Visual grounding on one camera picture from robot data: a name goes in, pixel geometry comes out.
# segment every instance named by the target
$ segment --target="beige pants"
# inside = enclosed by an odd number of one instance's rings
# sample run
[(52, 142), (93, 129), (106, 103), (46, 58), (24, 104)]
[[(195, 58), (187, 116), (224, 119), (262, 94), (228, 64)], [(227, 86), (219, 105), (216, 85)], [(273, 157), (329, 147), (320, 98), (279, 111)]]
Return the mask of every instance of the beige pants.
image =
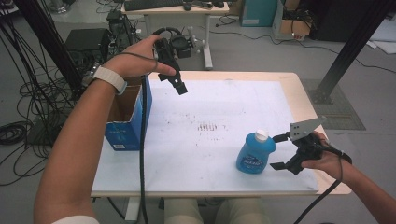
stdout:
[[(204, 224), (196, 199), (165, 199), (165, 224)], [(269, 224), (260, 198), (225, 200), (217, 213), (216, 224)]]

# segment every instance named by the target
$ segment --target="blue bottle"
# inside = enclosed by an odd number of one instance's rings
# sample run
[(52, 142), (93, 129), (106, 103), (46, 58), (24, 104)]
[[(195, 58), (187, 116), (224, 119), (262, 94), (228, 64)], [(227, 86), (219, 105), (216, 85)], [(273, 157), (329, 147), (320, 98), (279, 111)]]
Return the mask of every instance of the blue bottle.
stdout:
[(268, 156), (275, 148), (274, 140), (266, 131), (258, 130), (248, 134), (236, 160), (236, 168), (247, 174), (261, 173), (267, 165)]

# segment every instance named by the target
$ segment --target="wristwatch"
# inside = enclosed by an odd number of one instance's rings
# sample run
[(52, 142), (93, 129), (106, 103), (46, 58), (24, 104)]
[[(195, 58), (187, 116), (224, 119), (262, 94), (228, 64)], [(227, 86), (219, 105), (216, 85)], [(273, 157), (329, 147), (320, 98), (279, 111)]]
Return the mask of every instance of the wristwatch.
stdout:
[(123, 94), (128, 84), (119, 74), (100, 66), (99, 63), (93, 65), (92, 70), (82, 79), (82, 84), (88, 87), (97, 78), (113, 85), (118, 92), (117, 95)]

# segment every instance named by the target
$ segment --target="person's right arm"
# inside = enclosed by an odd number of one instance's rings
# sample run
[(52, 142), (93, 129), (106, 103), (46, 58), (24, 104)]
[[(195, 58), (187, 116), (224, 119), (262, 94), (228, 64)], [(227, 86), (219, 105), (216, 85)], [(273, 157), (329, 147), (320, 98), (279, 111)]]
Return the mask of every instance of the person's right arm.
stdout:
[[(323, 134), (317, 133), (317, 135), (320, 139), (325, 139)], [(355, 166), (345, 160), (341, 160), (341, 163), (342, 182), (355, 192), (376, 221), (380, 224), (396, 223), (396, 200)], [(340, 178), (340, 159), (331, 152), (324, 151), (320, 160), (304, 161), (301, 165), (304, 168), (322, 170), (335, 179)]]

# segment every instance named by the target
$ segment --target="bottle cap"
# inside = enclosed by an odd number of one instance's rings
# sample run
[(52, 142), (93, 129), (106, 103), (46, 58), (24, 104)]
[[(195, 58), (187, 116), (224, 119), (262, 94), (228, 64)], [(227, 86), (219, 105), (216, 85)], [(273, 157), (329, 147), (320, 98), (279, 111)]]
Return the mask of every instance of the bottle cap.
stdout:
[(263, 142), (267, 141), (268, 132), (266, 132), (265, 130), (259, 129), (254, 134), (254, 137), (256, 138), (256, 140), (258, 142), (263, 143)]

